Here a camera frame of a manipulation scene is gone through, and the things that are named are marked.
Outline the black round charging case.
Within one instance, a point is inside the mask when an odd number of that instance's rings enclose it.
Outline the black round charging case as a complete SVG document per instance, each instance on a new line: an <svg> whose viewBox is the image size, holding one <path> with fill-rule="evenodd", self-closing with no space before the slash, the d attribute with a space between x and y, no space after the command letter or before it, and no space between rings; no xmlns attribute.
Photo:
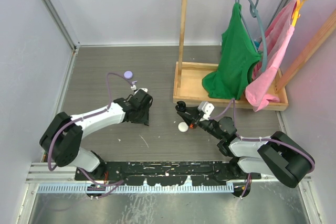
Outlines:
<svg viewBox="0 0 336 224"><path fill-rule="evenodd" d="M175 109L177 112L185 112L186 111L186 103L184 101L177 101Z"/></svg>

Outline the white round charging case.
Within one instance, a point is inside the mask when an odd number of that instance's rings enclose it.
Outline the white round charging case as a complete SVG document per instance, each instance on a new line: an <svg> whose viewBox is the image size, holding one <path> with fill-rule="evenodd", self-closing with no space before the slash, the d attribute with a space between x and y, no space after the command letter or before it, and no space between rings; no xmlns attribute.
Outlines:
<svg viewBox="0 0 336 224"><path fill-rule="evenodd" d="M187 132L188 129L189 129L189 126L185 122L181 122L181 123L178 124L178 130L180 132L183 132L183 133Z"/></svg>

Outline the purple round charging case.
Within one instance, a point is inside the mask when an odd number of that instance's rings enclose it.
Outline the purple round charging case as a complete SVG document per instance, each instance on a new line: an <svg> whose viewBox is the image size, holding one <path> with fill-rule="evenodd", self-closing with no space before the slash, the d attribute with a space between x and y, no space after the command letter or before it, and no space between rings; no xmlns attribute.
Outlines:
<svg viewBox="0 0 336 224"><path fill-rule="evenodd" d="M130 80L130 79L133 78L133 72L130 71L130 70L125 71L124 74L123 74L123 76L124 76L126 79Z"/></svg>

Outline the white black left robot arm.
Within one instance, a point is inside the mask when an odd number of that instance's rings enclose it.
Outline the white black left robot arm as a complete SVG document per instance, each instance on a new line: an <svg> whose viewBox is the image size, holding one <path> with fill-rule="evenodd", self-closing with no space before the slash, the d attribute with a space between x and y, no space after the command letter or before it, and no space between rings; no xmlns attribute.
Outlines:
<svg viewBox="0 0 336 224"><path fill-rule="evenodd" d="M115 99L107 106L84 114L58 113L39 141L47 153L49 170L75 166L93 180L101 179L107 172L105 162L94 151L82 148L81 141L96 131L123 122L148 126L152 102L147 89L138 89L126 99Z"/></svg>

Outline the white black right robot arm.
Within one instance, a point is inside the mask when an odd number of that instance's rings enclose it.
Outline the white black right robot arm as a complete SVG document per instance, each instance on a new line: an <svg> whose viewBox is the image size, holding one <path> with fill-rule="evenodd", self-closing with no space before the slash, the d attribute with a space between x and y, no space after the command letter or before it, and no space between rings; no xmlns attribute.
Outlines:
<svg viewBox="0 0 336 224"><path fill-rule="evenodd" d="M230 172L237 179L259 173L274 176L283 185L295 188L315 169L313 157L282 131L248 138L237 133L234 118L223 114L212 116L211 103L188 107L179 101L175 109L185 128L199 127L218 139L218 149L224 156L231 157Z"/></svg>

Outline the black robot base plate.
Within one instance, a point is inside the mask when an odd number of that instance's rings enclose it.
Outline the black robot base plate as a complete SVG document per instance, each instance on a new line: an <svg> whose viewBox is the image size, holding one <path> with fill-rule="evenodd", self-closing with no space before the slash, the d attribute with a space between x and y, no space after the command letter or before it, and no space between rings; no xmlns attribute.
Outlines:
<svg viewBox="0 0 336 224"><path fill-rule="evenodd" d="M242 179L248 174L233 163L223 161L180 161L180 162L107 162L100 177L94 180L118 182L129 186L182 186L191 179L192 186L219 186Z"/></svg>

